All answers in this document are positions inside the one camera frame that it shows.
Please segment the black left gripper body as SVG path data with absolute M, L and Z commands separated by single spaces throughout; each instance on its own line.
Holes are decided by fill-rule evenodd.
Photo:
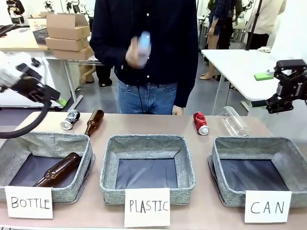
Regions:
M 51 100 L 50 90 L 41 83 L 42 76 L 38 72 L 24 63 L 16 66 L 16 69 L 21 76 L 13 86 L 15 92 L 36 103 Z

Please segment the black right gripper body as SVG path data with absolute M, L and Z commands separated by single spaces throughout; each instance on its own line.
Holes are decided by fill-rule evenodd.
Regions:
M 286 101 L 307 100 L 307 72 L 282 73 L 278 77 L 277 95 Z

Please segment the person's right hand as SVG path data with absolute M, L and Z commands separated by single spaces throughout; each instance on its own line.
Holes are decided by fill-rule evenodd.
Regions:
M 126 63 L 133 69 L 142 69 L 147 63 L 151 53 L 151 46 L 148 48 L 139 47 L 138 37 L 133 37 L 125 55 Z

